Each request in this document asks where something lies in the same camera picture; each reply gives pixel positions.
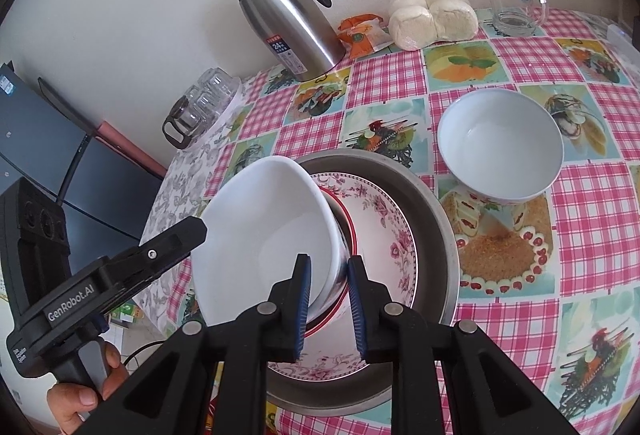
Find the person's left hand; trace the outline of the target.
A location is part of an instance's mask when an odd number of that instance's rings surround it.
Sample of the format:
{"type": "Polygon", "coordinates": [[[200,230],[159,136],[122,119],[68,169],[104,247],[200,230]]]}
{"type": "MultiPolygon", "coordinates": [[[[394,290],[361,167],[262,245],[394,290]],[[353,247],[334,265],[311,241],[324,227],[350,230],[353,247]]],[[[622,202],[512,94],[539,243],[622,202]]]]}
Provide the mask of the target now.
{"type": "MultiPolygon", "coordinates": [[[[111,343],[105,343],[105,359],[111,372],[103,383],[102,398],[117,391],[129,373],[122,364],[120,352],[111,343]]],[[[47,404],[62,434],[73,434],[82,426],[82,413],[93,411],[99,406],[98,394],[85,386],[70,383],[58,383],[47,392],[47,404]]]]}

